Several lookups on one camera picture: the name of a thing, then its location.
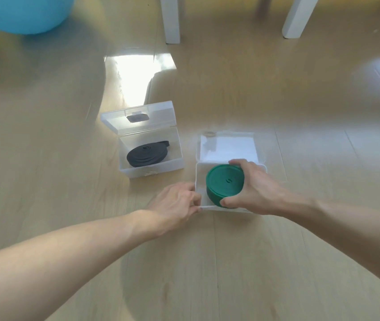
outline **wooden floor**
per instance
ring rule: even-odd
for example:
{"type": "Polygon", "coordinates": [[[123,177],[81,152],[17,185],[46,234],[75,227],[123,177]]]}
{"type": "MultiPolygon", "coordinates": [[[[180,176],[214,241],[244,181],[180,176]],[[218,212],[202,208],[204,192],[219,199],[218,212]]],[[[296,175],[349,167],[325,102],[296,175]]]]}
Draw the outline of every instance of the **wooden floor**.
{"type": "MultiPolygon", "coordinates": [[[[198,134],[260,132],[270,173],[380,209],[380,0],[77,0],[52,32],[0,32],[0,248],[144,207],[195,178],[198,134]],[[100,113],[172,100],[184,170],[130,181],[100,113]]],[[[107,268],[49,320],[380,320],[380,280],[281,218],[204,212],[107,268]]]]}

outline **green resistance band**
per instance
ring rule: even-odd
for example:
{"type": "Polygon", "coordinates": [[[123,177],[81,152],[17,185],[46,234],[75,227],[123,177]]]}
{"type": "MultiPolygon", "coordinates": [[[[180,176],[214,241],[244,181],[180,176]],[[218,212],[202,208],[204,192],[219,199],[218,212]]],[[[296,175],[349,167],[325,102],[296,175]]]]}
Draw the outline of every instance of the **green resistance band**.
{"type": "Polygon", "coordinates": [[[206,175],[206,192],[215,205],[222,207],[220,200],[240,193],[244,181],[241,167],[222,164],[213,167],[206,175]]]}

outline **blue exercise ball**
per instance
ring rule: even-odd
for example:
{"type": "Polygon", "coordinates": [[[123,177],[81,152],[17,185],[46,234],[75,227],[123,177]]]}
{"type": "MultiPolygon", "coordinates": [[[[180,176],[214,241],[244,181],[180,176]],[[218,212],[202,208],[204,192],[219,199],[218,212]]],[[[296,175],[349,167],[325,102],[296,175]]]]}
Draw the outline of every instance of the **blue exercise ball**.
{"type": "Polygon", "coordinates": [[[74,0],[0,0],[0,30],[13,34],[39,34],[62,23],[74,0]]]}

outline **hand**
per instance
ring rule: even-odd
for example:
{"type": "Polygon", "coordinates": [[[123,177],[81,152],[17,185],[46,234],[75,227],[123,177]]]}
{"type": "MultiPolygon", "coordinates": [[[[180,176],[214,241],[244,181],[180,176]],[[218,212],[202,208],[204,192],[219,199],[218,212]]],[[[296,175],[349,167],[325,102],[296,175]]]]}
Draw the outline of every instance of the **hand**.
{"type": "Polygon", "coordinates": [[[150,201],[145,210],[151,213],[157,235],[178,228],[201,210],[202,196],[194,190],[194,183],[179,182],[165,187],[150,201]]]}
{"type": "Polygon", "coordinates": [[[242,168],[245,182],[239,194],[220,201],[224,207],[242,207],[261,215],[275,215],[281,210],[284,202],[296,196],[281,187],[275,179],[254,162],[235,159],[228,163],[242,168]]]}

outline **forearm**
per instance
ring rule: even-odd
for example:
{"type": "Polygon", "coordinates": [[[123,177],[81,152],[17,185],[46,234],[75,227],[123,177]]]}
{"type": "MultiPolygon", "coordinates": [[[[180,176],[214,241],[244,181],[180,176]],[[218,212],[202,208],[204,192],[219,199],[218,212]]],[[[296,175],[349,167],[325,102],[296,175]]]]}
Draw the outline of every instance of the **forearm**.
{"type": "Polygon", "coordinates": [[[155,237],[145,211],[50,232],[0,250],[0,320],[43,320],[87,281],[155,237]]]}
{"type": "Polygon", "coordinates": [[[301,197],[278,215],[311,231],[380,278],[380,212],[301,197]]]}

